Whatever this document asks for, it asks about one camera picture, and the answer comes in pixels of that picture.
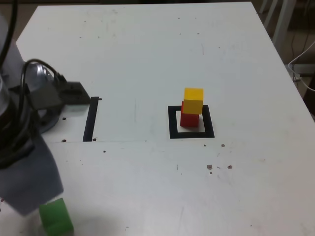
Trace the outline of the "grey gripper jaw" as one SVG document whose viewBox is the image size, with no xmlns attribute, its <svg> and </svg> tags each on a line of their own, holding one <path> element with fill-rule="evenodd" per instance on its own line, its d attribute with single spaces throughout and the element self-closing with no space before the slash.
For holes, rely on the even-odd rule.
<svg viewBox="0 0 315 236">
<path fill-rule="evenodd" d="M 63 192 L 51 151 L 41 136 L 31 153 L 0 171 L 0 197 L 25 216 Z"/>
</svg>

